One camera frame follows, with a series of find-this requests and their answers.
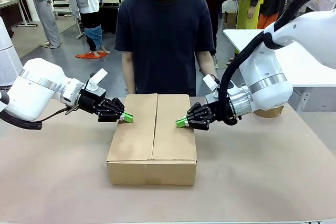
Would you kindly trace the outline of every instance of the short sleeve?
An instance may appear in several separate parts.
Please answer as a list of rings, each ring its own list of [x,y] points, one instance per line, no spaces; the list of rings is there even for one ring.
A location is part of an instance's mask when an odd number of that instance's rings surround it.
[[[201,1],[200,21],[197,28],[196,52],[206,52],[215,49],[212,34],[210,14],[205,0]]]
[[[118,10],[114,49],[121,52],[133,51],[130,17],[127,7],[123,3]]]

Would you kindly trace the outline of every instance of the silver metal ring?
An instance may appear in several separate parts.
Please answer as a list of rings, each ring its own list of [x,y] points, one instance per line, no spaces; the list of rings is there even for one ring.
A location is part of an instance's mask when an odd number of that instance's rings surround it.
[[[27,79],[28,81],[32,81],[36,84],[39,84],[47,89],[51,89],[53,91],[55,91],[57,84],[49,81],[45,78],[41,78],[41,77],[37,77],[36,75],[34,75],[33,73],[31,73],[30,71],[27,71],[25,69],[23,69],[20,73],[20,76],[22,78]]]
[[[287,81],[283,73],[276,74],[275,76],[268,77],[264,80],[258,81],[249,87],[252,94],[258,92],[261,89],[267,88],[279,82]]]

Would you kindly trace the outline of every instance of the box flap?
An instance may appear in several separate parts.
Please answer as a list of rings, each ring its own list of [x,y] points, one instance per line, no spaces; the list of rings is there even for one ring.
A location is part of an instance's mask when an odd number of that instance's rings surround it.
[[[133,123],[119,122],[107,161],[149,160],[152,158],[156,119],[156,94],[128,95],[125,111]]]
[[[176,127],[175,121],[190,109],[189,96],[158,95],[153,159],[196,160],[195,136],[192,129]]]

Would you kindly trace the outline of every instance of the navy t-shirt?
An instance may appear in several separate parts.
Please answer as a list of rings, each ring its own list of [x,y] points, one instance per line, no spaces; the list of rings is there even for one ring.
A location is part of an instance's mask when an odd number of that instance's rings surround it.
[[[124,0],[115,50],[132,52],[140,94],[196,95],[196,51],[214,49],[205,0]]]

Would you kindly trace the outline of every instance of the chair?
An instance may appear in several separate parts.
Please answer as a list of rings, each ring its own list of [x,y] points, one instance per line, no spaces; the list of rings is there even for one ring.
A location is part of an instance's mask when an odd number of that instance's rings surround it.
[[[57,16],[57,10],[61,10],[64,13],[64,9],[68,9],[69,13],[72,14],[71,6],[68,0],[52,0],[54,3],[55,16]]]

